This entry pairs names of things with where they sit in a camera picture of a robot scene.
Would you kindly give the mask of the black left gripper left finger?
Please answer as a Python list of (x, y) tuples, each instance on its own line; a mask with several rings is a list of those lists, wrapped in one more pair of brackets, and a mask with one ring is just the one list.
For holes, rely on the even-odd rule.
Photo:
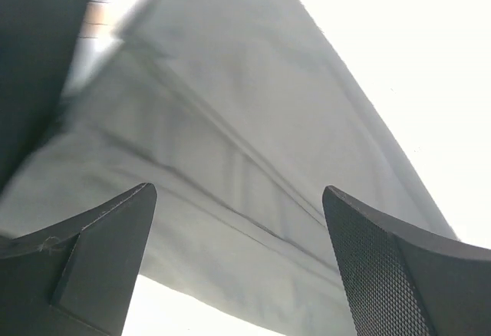
[(18, 238), (1, 237), (3, 335), (120, 335), (157, 191), (142, 183)]

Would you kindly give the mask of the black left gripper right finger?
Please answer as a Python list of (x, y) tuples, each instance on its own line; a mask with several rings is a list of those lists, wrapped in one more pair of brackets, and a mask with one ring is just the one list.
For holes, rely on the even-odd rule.
[(490, 251), (421, 229), (334, 186), (325, 221), (358, 335), (488, 335)]

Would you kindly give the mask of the grey t shirt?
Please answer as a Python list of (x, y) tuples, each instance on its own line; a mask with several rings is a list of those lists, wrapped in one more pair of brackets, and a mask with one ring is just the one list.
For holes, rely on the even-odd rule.
[(300, 0), (143, 0), (1, 201), (12, 236), (139, 183), (142, 273), (284, 335), (353, 335), (333, 185), (447, 238), (407, 156)]

